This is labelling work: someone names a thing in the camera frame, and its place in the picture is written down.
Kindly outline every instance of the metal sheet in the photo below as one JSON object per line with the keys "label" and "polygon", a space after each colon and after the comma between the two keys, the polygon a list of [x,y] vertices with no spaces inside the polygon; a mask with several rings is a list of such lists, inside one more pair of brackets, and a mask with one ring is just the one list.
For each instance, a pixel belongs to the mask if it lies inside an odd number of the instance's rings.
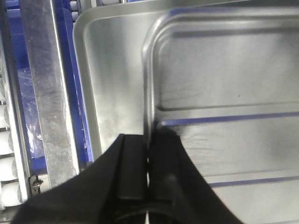
{"label": "metal sheet", "polygon": [[145,36],[166,10],[231,0],[151,0],[92,8],[74,27],[88,129],[94,158],[119,133],[143,134]]}
{"label": "metal sheet", "polygon": [[299,10],[182,12],[144,46],[145,132],[175,131],[206,177],[299,176]]}
{"label": "metal sheet", "polygon": [[92,7],[91,0],[77,0],[77,4],[78,4],[80,13],[83,13],[84,11],[86,11]]}
{"label": "metal sheet", "polygon": [[20,2],[51,187],[79,173],[54,2]]}

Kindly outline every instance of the metal post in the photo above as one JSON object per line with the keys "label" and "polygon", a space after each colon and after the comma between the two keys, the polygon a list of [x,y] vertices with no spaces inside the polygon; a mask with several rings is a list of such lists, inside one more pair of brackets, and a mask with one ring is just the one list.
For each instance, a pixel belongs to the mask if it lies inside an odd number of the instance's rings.
{"label": "metal post", "polygon": [[50,186],[79,173],[55,0],[21,0],[21,16]]}

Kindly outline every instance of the stainless steel tray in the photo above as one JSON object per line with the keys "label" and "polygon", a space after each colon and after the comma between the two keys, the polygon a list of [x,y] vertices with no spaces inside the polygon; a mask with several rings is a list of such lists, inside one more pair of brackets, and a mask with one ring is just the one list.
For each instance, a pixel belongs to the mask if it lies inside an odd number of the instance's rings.
{"label": "stainless steel tray", "polygon": [[299,9],[176,9],[152,27],[148,140],[180,135],[245,223],[299,219]]}
{"label": "stainless steel tray", "polygon": [[167,10],[236,0],[151,0],[85,11],[74,42],[91,146],[96,159],[119,133],[143,134],[141,52],[150,26]]}

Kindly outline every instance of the white cylindrical object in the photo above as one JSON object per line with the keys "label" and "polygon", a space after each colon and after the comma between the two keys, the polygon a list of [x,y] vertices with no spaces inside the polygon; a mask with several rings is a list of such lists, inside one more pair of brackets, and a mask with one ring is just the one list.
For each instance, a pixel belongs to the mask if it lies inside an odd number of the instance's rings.
{"label": "white cylindrical object", "polygon": [[6,105],[0,105],[0,128],[9,127],[9,119]]}
{"label": "white cylindrical object", "polygon": [[18,178],[14,157],[0,159],[0,181],[11,181]]}
{"label": "white cylindrical object", "polygon": [[0,132],[0,155],[14,152],[13,141],[10,132]]}
{"label": "white cylindrical object", "polygon": [[77,1],[70,1],[70,6],[72,11],[78,11]]}
{"label": "white cylindrical object", "polygon": [[5,90],[3,85],[3,79],[0,78],[0,101],[5,100]]}
{"label": "white cylindrical object", "polygon": [[75,22],[77,20],[77,18],[79,17],[79,13],[78,12],[72,12],[71,17],[73,18],[73,22]]}
{"label": "white cylindrical object", "polygon": [[120,1],[119,0],[102,0],[102,3],[104,6],[107,6],[107,5],[118,4],[118,3],[120,3]]}
{"label": "white cylindrical object", "polygon": [[22,204],[19,182],[4,184],[1,193],[1,202],[4,207]]}

